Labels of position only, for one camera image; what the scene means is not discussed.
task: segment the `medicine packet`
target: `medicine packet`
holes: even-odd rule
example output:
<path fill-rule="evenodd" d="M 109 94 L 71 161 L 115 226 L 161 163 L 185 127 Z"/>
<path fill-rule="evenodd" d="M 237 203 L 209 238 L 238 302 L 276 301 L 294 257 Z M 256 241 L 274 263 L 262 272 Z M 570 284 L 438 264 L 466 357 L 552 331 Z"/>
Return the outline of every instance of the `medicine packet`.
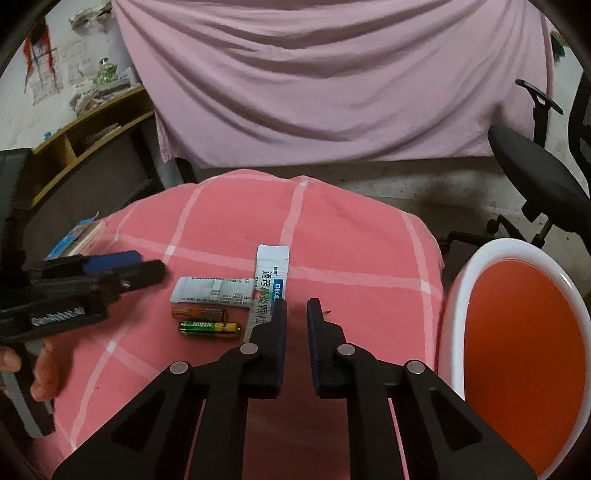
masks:
<path fill-rule="evenodd" d="M 259 245 L 256 252 L 252 306 L 248 315 L 244 342 L 250 340 L 252 329 L 256 325 L 271 320 L 275 301 L 285 298 L 285 282 L 289 263 L 289 247 L 285 245 L 278 247 Z"/>
<path fill-rule="evenodd" d="M 213 303 L 231 307 L 250 307 L 252 278 L 181 277 L 170 296 L 172 303 Z"/>

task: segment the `pink plaid tablecloth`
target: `pink plaid tablecloth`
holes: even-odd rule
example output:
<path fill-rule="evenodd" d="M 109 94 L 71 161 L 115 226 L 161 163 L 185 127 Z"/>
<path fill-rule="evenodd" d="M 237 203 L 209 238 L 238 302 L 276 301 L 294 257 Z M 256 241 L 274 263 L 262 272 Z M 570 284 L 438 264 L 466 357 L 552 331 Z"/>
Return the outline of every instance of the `pink plaid tablecloth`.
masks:
<path fill-rule="evenodd" d="M 279 399 L 249 406 L 243 477 L 349 477 L 345 402 L 313 392 L 306 302 L 320 298 L 347 340 L 378 359 L 432 367 L 439 248 L 413 215 L 308 177 L 249 170 L 167 190 L 108 218 L 89 254 L 134 249 L 163 260 L 171 275 L 123 296 L 101 325 L 59 339 L 72 362 L 55 403 L 56 432 L 34 444 L 46 475 L 172 362 L 215 361 L 239 343 L 179 335 L 170 294 L 183 276 L 252 277 L 259 244 L 291 248 L 287 357 Z M 247 314 L 230 312 L 239 322 Z"/>

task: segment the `battery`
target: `battery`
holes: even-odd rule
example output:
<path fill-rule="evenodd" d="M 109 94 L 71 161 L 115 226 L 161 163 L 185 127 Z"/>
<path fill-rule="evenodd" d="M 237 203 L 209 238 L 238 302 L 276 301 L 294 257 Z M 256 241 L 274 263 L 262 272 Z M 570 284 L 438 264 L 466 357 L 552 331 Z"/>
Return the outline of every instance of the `battery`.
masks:
<path fill-rule="evenodd" d="M 193 322 L 227 322 L 228 311 L 192 305 L 175 306 L 173 307 L 173 318 Z"/>
<path fill-rule="evenodd" d="M 182 335 L 209 335 L 214 337 L 236 338 L 242 327 L 239 323 L 228 322 L 181 322 L 178 331 Z"/>

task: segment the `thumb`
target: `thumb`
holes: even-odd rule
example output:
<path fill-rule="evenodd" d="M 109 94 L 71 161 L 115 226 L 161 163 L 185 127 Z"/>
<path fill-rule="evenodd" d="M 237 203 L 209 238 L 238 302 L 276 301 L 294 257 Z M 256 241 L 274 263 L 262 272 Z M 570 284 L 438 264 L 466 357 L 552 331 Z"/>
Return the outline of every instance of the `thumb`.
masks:
<path fill-rule="evenodd" d="M 22 360 L 14 350 L 0 346 L 0 370 L 18 372 L 21 369 Z"/>

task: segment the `pink cloth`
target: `pink cloth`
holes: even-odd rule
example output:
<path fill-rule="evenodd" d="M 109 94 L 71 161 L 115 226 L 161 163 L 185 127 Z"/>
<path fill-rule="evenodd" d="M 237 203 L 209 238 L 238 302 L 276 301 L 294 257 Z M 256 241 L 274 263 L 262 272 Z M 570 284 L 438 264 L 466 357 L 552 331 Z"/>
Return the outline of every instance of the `pink cloth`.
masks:
<path fill-rule="evenodd" d="M 551 88 L 546 20 L 526 0 L 114 5 L 165 161 L 491 155 L 491 123 L 533 133 L 532 101 L 515 79 Z"/>
<path fill-rule="evenodd" d="M 345 402 L 313 392 L 306 302 L 320 298 L 347 340 L 378 359 L 433 366 L 439 248 L 413 215 L 308 177 L 247 170 L 167 190 L 109 217 L 92 253 L 136 249 L 145 260 L 162 259 L 171 275 L 163 286 L 123 296 L 104 323 L 67 335 L 76 347 L 55 403 L 56 432 L 35 443 L 47 475 L 172 362 L 212 362 L 239 343 L 179 335 L 170 294 L 187 275 L 251 277 L 261 243 L 291 248 L 287 357 L 279 399 L 249 406 L 243 478 L 349 477 Z M 247 314 L 230 316 L 244 322 Z"/>

